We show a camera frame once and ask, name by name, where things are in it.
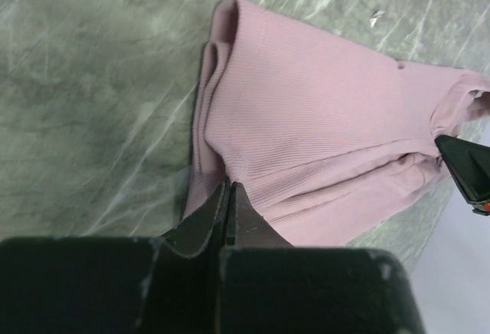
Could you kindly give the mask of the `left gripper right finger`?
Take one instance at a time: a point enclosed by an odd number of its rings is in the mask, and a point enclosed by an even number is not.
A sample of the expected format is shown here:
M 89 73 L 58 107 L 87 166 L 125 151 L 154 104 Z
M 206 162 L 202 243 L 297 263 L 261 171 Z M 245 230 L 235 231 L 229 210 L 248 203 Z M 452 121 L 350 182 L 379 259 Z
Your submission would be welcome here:
M 292 247 L 254 209 L 244 185 L 239 182 L 234 182 L 230 189 L 225 244 L 245 248 Z

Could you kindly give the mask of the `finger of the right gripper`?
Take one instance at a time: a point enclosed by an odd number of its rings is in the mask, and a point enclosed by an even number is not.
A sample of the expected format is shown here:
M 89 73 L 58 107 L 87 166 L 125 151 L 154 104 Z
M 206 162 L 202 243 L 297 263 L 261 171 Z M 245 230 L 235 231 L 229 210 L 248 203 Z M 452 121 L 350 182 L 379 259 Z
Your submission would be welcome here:
M 475 214 L 489 215 L 490 148 L 447 135 L 435 143 L 466 203 Z

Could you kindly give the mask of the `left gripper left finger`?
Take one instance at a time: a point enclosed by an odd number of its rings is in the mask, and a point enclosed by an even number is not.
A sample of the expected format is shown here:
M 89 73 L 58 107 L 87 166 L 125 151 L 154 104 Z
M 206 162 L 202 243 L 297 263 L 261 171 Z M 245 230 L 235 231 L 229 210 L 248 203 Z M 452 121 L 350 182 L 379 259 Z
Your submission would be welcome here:
M 219 253 L 226 240 L 230 180 L 164 235 L 158 262 L 158 328 L 207 333 L 214 328 Z

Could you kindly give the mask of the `pink tank top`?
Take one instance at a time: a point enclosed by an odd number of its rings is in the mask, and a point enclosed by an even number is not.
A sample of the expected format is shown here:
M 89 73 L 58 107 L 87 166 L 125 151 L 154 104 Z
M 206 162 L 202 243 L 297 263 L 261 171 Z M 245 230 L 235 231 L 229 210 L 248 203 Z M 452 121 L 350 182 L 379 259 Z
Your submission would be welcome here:
M 341 246 L 446 179 L 436 137 L 488 115 L 481 74 L 397 61 L 223 0 L 203 54 L 185 214 L 229 178 L 290 244 Z

